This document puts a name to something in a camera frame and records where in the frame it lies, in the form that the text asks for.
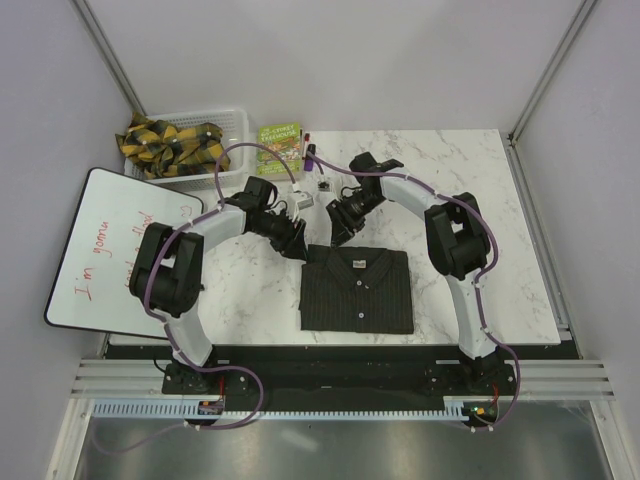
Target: book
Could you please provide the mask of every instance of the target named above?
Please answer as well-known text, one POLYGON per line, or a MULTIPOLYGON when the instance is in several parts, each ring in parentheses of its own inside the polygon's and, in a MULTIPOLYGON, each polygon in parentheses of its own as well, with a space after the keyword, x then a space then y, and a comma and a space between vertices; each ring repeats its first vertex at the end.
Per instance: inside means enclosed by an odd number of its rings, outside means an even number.
MULTIPOLYGON (((302 135, 299 123, 261 127, 258 131, 258 143, 278 152, 293 175, 296 178, 300 176, 302 172, 302 135)), ((256 174, 271 180, 289 178, 282 163, 264 150, 258 150, 256 174)))

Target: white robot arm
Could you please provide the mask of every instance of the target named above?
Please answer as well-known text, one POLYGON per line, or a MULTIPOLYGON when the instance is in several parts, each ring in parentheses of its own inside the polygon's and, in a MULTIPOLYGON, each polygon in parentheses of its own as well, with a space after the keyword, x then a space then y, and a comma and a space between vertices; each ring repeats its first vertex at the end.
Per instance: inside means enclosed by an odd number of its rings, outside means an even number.
MULTIPOLYGON (((443 274, 451 290, 459 328, 459 347, 470 361, 482 361, 495 352, 495 345, 482 330, 473 283, 486 265, 489 242, 478 222, 464 209, 438 200, 434 195, 405 178, 409 172, 396 160, 376 163, 371 154, 359 155, 350 164, 354 173, 393 172, 397 176, 358 176, 361 186, 348 197, 327 206, 332 221, 331 245, 337 247, 364 227, 364 217, 384 200, 402 205, 426 222, 429 257, 443 274), (452 224, 461 225, 458 231, 452 224)), ((207 361, 212 345, 198 318, 204 254, 216 245, 247 232, 269 238, 273 248, 286 258, 307 259, 304 242, 305 222, 290 218, 286 209, 276 214, 269 199, 277 195, 271 183, 249 177, 243 192, 227 199, 223 210, 181 233, 170 247, 166 259, 153 279, 150 306, 168 323, 181 351, 196 365, 207 361)), ((475 198, 468 193, 455 197, 479 213, 475 198)), ((131 293, 144 299, 150 272, 160 248, 173 229, 162 224, 147 227, 132 272, 131 293)))
MULTIPOLYGON (((313 204, 311 197, 294 193, 287 197, 287 207, 277 214, 268 204, 272 197, 277 198, 273 184, 249 177, 244 191, 226 199, 223 210, 207 214, 208 218, 176 237, 153 279, 153 265, 174 229, 152 223, 145 231, 129 290, 144 304, 147 285, 152 281, 151 309, 164 318, 180 352, 198 366, 205 364, 212 350, 198 317, 198 296, 204 288, 201 281, 205 253, 230 238, 253 232, 267 237, 283 257, 307 259, 306 223, 297 218, 297 212, 313 204)), ((174 351, 174 358, 183 362, 180 352, 174 351)))
MULTIPOLYGON (((379 164, 365 152, 356 156, 349 168, 360 187, 327 206, 332 221, 331 245, 337 247, 351 239, 364 227, 366 214, 384 200, 402 205, 426 223, 429 258, 451 290, 460 350, 474 361, 494 353, 496 345, 482 330, 474 285, 490 249, 487 234, 477 220, 459 205, 439 200, 420 185, 407 181, 410 172, 397 160, 379 164), (454 231, 453 224, 461 228, 454 231)), ((454 198, 480 213, 473 195, 463 193, 454 198)))
MULTIPOLYGON (((405 168, 394 168, 391 171, 405 175, 409 174, 409 171, 405 168)), ((429 194, 419 185, 398 177, 381 177, 380 187, 382 195, 387 200, 402 205, 421 220, 425 219, 425 212, 428 212, 434 206, 445 203, 429 194)), ((460 350, 471 359, 486 357, 493 353, 496 348, 495 344, 482 331, 480 322, 480 312, 478 311, 473 283, 473 279, 479 271, 480 268, 471 270, 462 279, 455 277, 451 273, 444 275, 451 290, 453 306, 458 320, 458 345, 460 350)))

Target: plastic basket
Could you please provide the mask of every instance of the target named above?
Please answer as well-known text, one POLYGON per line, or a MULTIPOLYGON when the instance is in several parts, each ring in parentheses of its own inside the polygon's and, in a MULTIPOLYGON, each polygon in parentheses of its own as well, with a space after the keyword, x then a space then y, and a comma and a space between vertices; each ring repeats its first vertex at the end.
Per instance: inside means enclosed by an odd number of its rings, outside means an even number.
MULTIPOLYGON (((225 148, 234 143, 246 142, 249 137, 249 121, 246 112, 243 110, 183 112, 154 115, 149 118, 152 120, 167 120, 179 128, 193 127, 206 122, 215 123, 222 128, 221 143, 225 148)), ((229 160, 231 161, 229 171, 220 172, 218 175, 222 187, 237 187, 241 184, 242 174, 248 171, 249 159, 252 153, 255 155, 255 152, 251 152, 249 148, 238 148, 229 152, 229 160)), ((180 192, 210 190, 215 185, 213 173, 147 180, 144 173, 128 158, 125 159, 124 174, 128 177, 145 180, 180 192)))

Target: white marble surface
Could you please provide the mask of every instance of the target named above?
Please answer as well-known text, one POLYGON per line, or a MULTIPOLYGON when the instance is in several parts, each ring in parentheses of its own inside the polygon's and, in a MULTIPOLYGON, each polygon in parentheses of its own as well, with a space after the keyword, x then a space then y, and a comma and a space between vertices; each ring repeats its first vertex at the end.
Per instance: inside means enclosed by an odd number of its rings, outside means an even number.
MULTIPOLYGON (((496 336, 510 344, 560 341, 505 152, 495 130, 312 132, 318 156, 346 166, 361 152, 378 161, 395 158, 437 191, 473 193, 500 248, 498 266, 487 276, 484 303, 496 336)), ((318 173, 300 182, 314 192, 315 206, 302 212, 306 241, 328 245, 328 193, 316 188, 318 173)), ((355 179, 334 175, 345 185, 355 179)), ((288 190, 278 182, 281 192, 288 190)), ((213 192, 200 194, 207 206, 213 192)), ((301 261, 287 260, 268 241, 246 234, 220 245, 205 258, 206 291, 199 314, 215 344, 363 345, 455 344, 458 337, 447 284, 433 268, 424 224, 404 208, 385 202, 366 217, 365 228, 347 245, 405 250, 409 255, 415 333, 379 335, 300 330, 301 261)), ((115 343, 140 343, 121 341, 115 343)))

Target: black shirt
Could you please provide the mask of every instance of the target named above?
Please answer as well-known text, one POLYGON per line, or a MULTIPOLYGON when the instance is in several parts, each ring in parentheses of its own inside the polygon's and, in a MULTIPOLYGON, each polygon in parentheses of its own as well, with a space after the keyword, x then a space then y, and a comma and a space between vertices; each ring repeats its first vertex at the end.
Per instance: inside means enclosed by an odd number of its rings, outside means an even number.
POLYGON ((406 252, 309 245, 300 313, 302 330, 413 333, 406 252))

